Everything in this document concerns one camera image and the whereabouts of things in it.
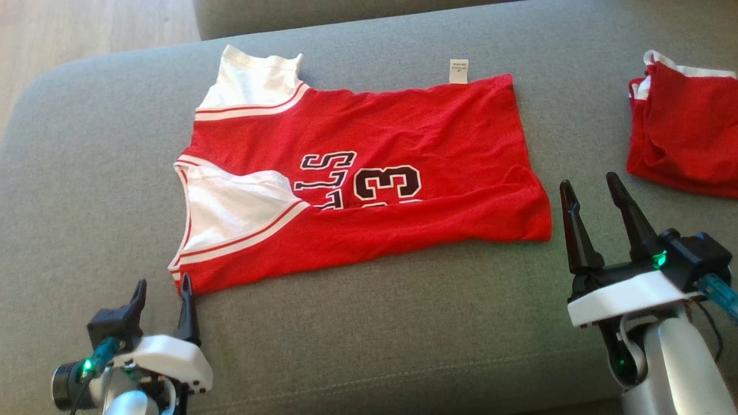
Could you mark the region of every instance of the green led light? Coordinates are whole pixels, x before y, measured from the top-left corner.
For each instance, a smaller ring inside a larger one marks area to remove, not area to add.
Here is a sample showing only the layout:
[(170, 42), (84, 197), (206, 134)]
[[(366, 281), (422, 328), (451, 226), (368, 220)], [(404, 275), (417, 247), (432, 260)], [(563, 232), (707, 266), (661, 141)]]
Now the green led light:
[(625, 359), (616, 360), (614, 369), (619, 375), (625, 375), (628, 370), (627, 365), (625, 364)]
[(664, 250), (662, 253), (654, 255), (651, 257), (651, 261), (653, 262), (653, 267), (660, 270), (666, 263), (666, 251)]
[(82, 367), (80, 367), (79, 370), (79, 381), (86, 379), (88, 376), (94, 374), (94, 361), (92, 358), (85, 359), (84, 362), (82, 362)]

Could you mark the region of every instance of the clothing tag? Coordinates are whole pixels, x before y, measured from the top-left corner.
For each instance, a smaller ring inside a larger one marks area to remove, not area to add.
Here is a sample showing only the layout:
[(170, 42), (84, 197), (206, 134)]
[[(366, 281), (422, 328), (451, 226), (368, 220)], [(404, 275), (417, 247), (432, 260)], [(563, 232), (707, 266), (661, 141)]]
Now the clothing tag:
[(452, 59), (449, 67), (449, 83), (467, 83), (469, 59)]

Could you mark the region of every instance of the folded red garment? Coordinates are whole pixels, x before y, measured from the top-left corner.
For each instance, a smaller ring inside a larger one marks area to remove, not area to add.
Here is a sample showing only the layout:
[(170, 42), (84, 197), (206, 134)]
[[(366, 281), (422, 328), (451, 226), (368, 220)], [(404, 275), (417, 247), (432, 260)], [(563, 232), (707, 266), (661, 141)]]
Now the folded red garment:
[(650, 50), (630, 82), (627, 170), (662, 185), (738, 198), (735, 72), (681, 66)]

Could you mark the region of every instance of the wooden floor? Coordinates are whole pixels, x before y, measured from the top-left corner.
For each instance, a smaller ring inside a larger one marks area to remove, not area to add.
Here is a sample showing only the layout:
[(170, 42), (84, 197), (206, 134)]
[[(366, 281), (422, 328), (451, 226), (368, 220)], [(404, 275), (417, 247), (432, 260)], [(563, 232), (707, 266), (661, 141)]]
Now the wooden floor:
[(56, 66), (199, 39), (192, 0), (0, 0), (0, 137), (26, 86)]

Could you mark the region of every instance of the white stripe trim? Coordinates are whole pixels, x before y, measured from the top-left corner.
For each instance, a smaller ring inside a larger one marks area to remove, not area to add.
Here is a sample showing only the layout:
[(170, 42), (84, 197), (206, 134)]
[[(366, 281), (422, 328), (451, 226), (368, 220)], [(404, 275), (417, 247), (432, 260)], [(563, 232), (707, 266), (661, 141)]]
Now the white stripe trim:
[(656, 62), (661, 62), (662, 64), (668, 66), (669, 68), (681, 73), (688, 78), (701, 78), (711, 76), (720, 78), (736, 77), (736, 73), (732, 71), (720, 71), (717, 69), (703, 69), (694, 68), (692, 66), (677, 65), (674, 61), (660, 54), (659, 52), (656, 52), (655, 50), (650, 50), (646, 52), (646, 54), (644, 55), (644, 63), (649, 66), (655, 64)]
[[(218, 258), (218, 257), (224, 256), (224, 255), (228, 255), (230, 253), (238, 252), (240, 250), (243, 250), (243, 249), (246, 249), (248, 247), (254, 246), (254, 245), (258, 244), (259, 242), (262, 242), (262, 241), (266, 240), (267, 238), (269, 238), (270, 236), (274, 235), (277, 231), (279, 231), (280, 229), (282, 229), (292, 219), (294, 219), (295, 216), (297, 216), (298, 214), (300, 214), (300, 212), (302, 212), (303, 210), (305, 210), (306, 208), (309, 208), (309, 207), (310, 207), (310, 204), (309, 203), (307, 203), (307, 202), (299, 202), (295, 206), (293, 206), (292, 209), (289, 210), (289, 212), (286, 215), (282, 216), (282, 218), (279, 219), (279, 221), (277, 221), (277, 222), (270, 222), (267, 226), (265, 226), (263, 229), (266, 229), (266, 230), (263, 231), (263, 232), (261, 232), (261, 233), (259, 233), (258, 235), (253, 236), (251, 238), (247, 238), (247, 239), (245, 239), (245, 240), (243, 240), (241, 242), (238, 242), (236, 244), (231, 244), (231, 245), (228, 245), (227, 247), (222, 247), (222, 248), (219, 248), (219, 249), (211, 250), (211, 251), (208, 251), (206, 253), (201, 253), (201, 254), (197, 254), (197, 255), (190, 255), (190, 256), (183, 256), (182, 257), (182, 260), (179, 263), (182, 265), (182, 264), (194, 264), (194, 263), (197, 263), (197, 262), (203, 262), (203, 261), (207, 261), (208, 259)], [(231, 241), (239, 240), (239, 239), (242, 239), (244, 237), (246, 237), (246, 236), (244, 235), (244, 236), (241, 236), (239, 238), (234, 238)]]
[(307, 83), (300, 84), (297, 90), (297, 94), (292, 97), (289, 101), (273, 107), (267, 108), (243, 108), (243, 105), (234, 106), (232, 109), (227, 107), (221, 108), (222, 112), (196, 112), (195, 121), (215, 121), (215, 120), (227, 120), (229, 118), (237, 117), (248, 117), (253, 115), (271, 115), (285, 112), (293, 106), (297, 105), (298, 102), (303, 98), (305, 91), (310, 89)]

